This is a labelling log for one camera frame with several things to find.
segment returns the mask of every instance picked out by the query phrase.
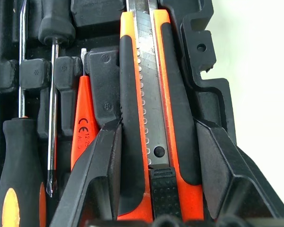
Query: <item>screwdriver handle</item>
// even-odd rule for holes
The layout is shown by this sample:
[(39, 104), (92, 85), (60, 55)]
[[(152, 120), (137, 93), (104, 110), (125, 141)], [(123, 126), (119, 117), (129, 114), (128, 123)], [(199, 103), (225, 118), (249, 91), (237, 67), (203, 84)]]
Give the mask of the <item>screwdriver handle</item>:
[(71, 147), (71, 170), (85, 149), (98, 135), (98, 132), (99, 127), (94, 113), (89, 76), (81, 76)]
[(52, 45), (54, 39), (69, 45), (75, 39), (76, 31), (71, 23), (70, 0), (42, 0), (43, 19), (39, 28), (39, 41)]
[(0, 227), (45, 227), (45, 190), (36, 121), (29, 118), (5, 121), (3, 132), (6, 157), (0, 179)]

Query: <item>phillips screwdriver tip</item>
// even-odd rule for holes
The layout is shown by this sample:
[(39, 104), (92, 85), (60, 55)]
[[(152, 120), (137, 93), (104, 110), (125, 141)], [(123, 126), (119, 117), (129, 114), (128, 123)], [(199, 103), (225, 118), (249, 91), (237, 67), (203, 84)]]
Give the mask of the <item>phillips screwdriver tip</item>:
[(56, 171), (55, 170), (48, 170), (46, 192), (49, 195), (49, 197), (53, 197), (53, 195), (56, 191), (57, 191)]

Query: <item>black rubber grip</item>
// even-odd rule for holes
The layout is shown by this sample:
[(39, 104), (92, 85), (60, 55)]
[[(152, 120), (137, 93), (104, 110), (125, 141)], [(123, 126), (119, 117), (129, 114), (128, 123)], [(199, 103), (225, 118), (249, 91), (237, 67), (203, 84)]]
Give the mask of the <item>black rubber grip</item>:
[(43, 19), (39, 28), (39, 41), (51, 45), (57, 38), (61, 44), (69, 45), (76, 31), (71, 23), (70, 0), (42, 0)]
[(182, 219), (175, 168), (152, 169), (150, 178), (154, 218), (169, 214)]
[(133, 45), (127, 35), (120, 39), (120, 103), (123, 133), (119, 215), (134, 210), (145, 190)]
[(169, 96), (182, 178), (189, 184), (201, 184), (200, 155), (194, 119), (176, 59), (170, 23), (161, 26)]
[[(0, 179), (0, 227), (4, 203), (7, 207), (18, 205), (20, 227), (43, 226), (39, 220), (40, 195), (44, 196), (44, 210), (41, 213), (45, 212), (46, 206), (44, 187), (40, 189), (44, 183), (37, 150), (36, 121), (29, 118), (5, 121), (3, 132), (6, 140), (6, 157)], [(9, 189), (16, 193), (18, 204), (13, 204), (12, 200), (5, 200), (8, 195), (14, 194)], [(11, 210), (7, 209), (4, 216), (12, 217), (15, 214), (9, 211)]]

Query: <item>black screwdriver handle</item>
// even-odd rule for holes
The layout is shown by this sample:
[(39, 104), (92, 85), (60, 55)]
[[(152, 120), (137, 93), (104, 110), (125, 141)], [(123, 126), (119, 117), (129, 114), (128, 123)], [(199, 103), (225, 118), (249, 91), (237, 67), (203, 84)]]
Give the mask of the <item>black screwdriver handle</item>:
[(36, 121), (29, 118), (5, 121), (3, 132), (6, 157), (0, 179), (0, 227), (45, 227), (45, 190)]
[(54, 39), (65, 45), (72, 43), (76, 31), (71, 23), (70, 0), (42, 0), (42, 5), (39, 41), (44, 45), (52, 45)]

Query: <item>metal shaft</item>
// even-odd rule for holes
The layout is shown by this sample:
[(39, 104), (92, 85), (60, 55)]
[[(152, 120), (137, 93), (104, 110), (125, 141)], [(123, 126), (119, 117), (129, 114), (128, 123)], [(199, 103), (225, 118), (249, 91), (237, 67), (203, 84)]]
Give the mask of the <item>metal shaft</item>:
[(58, 40), (52, 45), (52, 76), (49, 103), (49, 133), (48, 133), (48, 156), (47, 156), (47, 184), (46, 192), (53, 197), (57, 189), (56, 179), (56, 152), (57, 152), (57, 88), (53, 82), (54, 62), (59, 56)]
[[(20, 38), (19, 38), (19, 66), (22, 61), (25, 59), (26, 50), (27, 50), (27, 0), (24, 0), (23, 6), (20, 12)], [(18, 116), (25, 116), (25, 97), (24, 91), (19, 84), (18, 91)]]
[(81, 60), (83, 66), (83, 76), (85, 76), (85, 55), (86, 55), (86, 48), (81, 49)]

